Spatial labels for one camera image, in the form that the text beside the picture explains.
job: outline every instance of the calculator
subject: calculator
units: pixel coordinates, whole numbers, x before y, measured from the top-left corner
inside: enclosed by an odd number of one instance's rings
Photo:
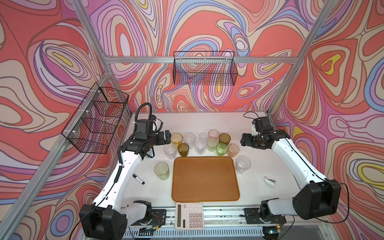
[[[175,228],[178,230],[201,230],[204,228],[204,211],[201,202],[177,202]]]

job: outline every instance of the white marker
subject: white marker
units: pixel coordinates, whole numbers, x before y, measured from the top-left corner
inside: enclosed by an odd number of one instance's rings
[[[136,174],[133,174],[133,177],[139,181],[141,184],[145,184],[145,182],[143,180],[141,180],[138,176],[136,176]]]

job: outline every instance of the drinking glass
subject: drinking glass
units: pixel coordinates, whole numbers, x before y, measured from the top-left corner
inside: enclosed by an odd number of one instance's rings
[[[218,156],[223,156],[228,152],[228,146],[224,143],[219,143],[216,147],[216,153]]]
[[[212,129],[208,132],[209,137],[217,139],[219,136],[219,133],[216,129]]]
[[[180,143],[179,146],[177,147],[177,150],[180,153],[180,156],[186,157],[189,152],[189,145],[186,143]]]
[[[236,155],[239,153],[240,148],[237,144],[231,143],[228,145],[228,156],[229,157],[236,157]]]
[[[164,153],[169,159],[175,159],[177,154],[177,146],[174,143],[164,145]]]
[[[206,134],[205,132],[202,132],[202,133],[200,133],[199,138],[200,138],[201,140],[204,140],[205,142],[207,142],[209,136],[208,136],[208,134]]]
[[[195,152],[198,155],[203,155],[205,153],[205,149],[207,148],[207,141],[203,139],[197,139],[195,141]]]
[[[209,138],[207,141],[207,149],[210,152],[216,151],[217,140],[214,138]]]
[[[218,138],[219,143],[224,143],[227,146],[228,146],[230,141],[231,141],[231,136],[229,136],[228,133],[222,133],[222,134],[220,134],[220,136]]]
[[[169,167],[166,162],[159,162],[155,165],[155,173],[156,175],[163,181],[169,178]]]
[[[189,149],[192,149],[194,146],[194,142],[196,140],[196,137],[193,133],[187,133],[184,135],[183,140],[186,144],[189,145]]]
[[[237,173],[242,174],[250,167],[251,167],[251,161],[249,161],[247,157],[241,156],[237,158],[236,165],[235,165],[235,169]]]
[[[170,141],[178,146],[180,143],[183,142],[183,135],[181,135],[180,133],[174,133],[171,135]]]

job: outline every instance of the orange tray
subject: orange tray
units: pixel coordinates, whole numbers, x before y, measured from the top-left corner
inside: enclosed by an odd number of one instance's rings
[[[237,201],[239,187],[230,157],[178,157],[173,168],[175,202]]]

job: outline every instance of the red wire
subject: red wire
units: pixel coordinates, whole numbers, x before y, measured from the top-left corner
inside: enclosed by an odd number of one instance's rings
[[[157,217],[159,220],[161,220],[161,224],[163,224],[163,219],[157,215],[154,215],[155,217]]]

